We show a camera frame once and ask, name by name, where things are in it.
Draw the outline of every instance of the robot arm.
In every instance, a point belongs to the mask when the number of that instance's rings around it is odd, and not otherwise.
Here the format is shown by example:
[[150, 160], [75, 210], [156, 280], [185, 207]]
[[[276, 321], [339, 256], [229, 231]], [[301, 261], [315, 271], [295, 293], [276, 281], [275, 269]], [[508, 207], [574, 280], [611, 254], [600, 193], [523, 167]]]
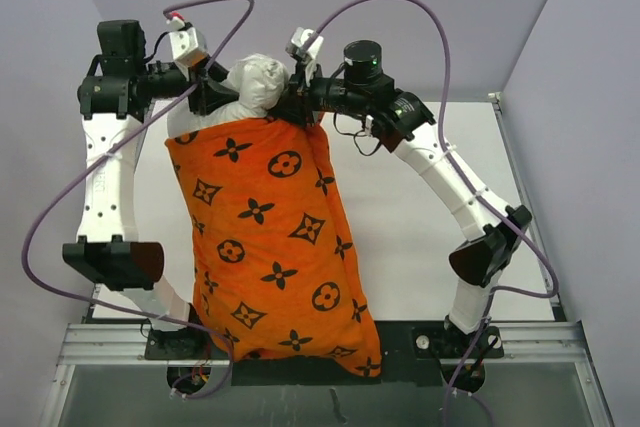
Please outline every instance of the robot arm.
[[[139, 127], [154, 99], [173, 98], [190, 85], [195, 70], [208, 57], [195, 29], [184, 23], [171, 33], [176, 63], [148, 64], [144, 33], [137, 21], [108, 21], [98, 25], [102, 53], [97, 55], [78, 89], [86, 138], [87, 165], [92, 165], [126, 135]], [[201, 74], [205, 81], [190, 97], [194, 108], [207, 107], [210, 79], [226, 77], [214, 64]], [[235, 93], [220, 88], [216, 102], [228, 102]], [[139, 242], [134, 214], [134, 174], [143, 138], [131, 143], [87, 177], [82, 221], [75, 243], [63, 245], [65, 262], [93, 283], [120, 292], [142, 311], [156, 314], [152, 329], [182, 330], [160, 319], [190, 320], [190, 305], [163, 275], [164, 253], [157, 242]]]
[[[363, 130], [380, 140], [424, 179], [454, 216], [466, 241], [450, 256], [458, 287], [449, 323], [462, 337], [481, 325], [491, 289], [498, 283], [520, 239], [491, 214], [477, 198], [482, 196], [509, 221], [526, 231], [531, 213], [513, 208], [493, 193], [447, 142], [442, 150], [434, 115], [413, 94], [395, 87], [382, 71], [382, 49], [372, 41], [357, 41], [344, 49], [344, 63], [327, 79], [316, 65], [322, 38], [303, 51], [313, 31], [298, 29], [287, 51], [297, 60], [289, 95], [272, 113], [300, 125], [317, 121], [317, 112], [335, 112], [362, 122]], [[337, 79], [344, 71], [344, 78]], [[448, 156], [462, 167], [475, 187], [470, 192]]]

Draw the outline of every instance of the orange fabric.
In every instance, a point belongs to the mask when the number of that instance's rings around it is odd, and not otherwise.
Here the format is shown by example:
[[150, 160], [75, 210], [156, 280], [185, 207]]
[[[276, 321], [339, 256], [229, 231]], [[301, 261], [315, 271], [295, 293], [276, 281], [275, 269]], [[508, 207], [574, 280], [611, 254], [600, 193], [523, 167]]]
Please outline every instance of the orange fabric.
[[247, 119], [166, 146], [193, 223], [194, 307], [233, 342], [235, 360], [331, 357], [378, 376], [378, 334], [322, 127]]

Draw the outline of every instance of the glass panel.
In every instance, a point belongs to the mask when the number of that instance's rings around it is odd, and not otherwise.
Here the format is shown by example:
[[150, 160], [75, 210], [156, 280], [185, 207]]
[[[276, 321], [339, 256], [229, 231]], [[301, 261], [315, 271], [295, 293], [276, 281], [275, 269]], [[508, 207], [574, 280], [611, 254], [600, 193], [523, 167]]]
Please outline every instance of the glass panel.
[[[497, 426], [592, 426], [572, 363], [488, 364], [480, 397]], [[208, 400], [169, 399], [166, 367], [78, 366], [61, 427], [439, 425], [441, 387], [409, 383], [330, 387], [232, 387]], [[484, 427], [471, 399], [451, 403], [451, 427]]]

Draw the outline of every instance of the black circle pattern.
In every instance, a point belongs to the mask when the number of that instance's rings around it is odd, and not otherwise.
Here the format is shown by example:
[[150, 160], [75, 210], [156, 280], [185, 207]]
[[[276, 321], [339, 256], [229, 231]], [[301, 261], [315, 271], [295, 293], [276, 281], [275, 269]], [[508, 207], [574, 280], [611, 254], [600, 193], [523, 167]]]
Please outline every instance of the black circle pattern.
[[297, 174], [302, 168], [302, 157], [298, 152], [286, 150], [274, 156], [270, 161], [267, 169], [269, 173], [279, 179], [291, 177]]
[[189, 132], [188, 134], [181, 135], [180, 137], [175, 137], [173, 140], [176, 141], [176, 144], [187, 145], [193, 142], [198, 136], [198, 131], [195, 130], [193, 132]]
[[244, 247], [237, 240], [228, 239], [218, 244], [218, 255], [220, 259], [229, 264], [237, 264], [244, 259], [246, 252]]
[[335, 282], [325, 282], [311, 297], [313, 308], [320, 312], [329, 312], [340, 303], [340, 288]]

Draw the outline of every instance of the white fabric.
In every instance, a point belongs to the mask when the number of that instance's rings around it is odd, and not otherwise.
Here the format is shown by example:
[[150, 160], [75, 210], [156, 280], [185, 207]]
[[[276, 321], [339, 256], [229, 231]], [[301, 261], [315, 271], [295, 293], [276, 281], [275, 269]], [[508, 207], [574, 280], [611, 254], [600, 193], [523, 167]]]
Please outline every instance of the white fabric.
[[188, 132], [236, 120], [262, 118], [275, 106], [289, 73], [285, 65], [271, 57], [253, 54], [238, 60], [222, 85], [239, 93], [235, 102], [224, 105], [207, 116], [189, 111], [187, 100], [167, 114], [167, 134], [178, 137]]

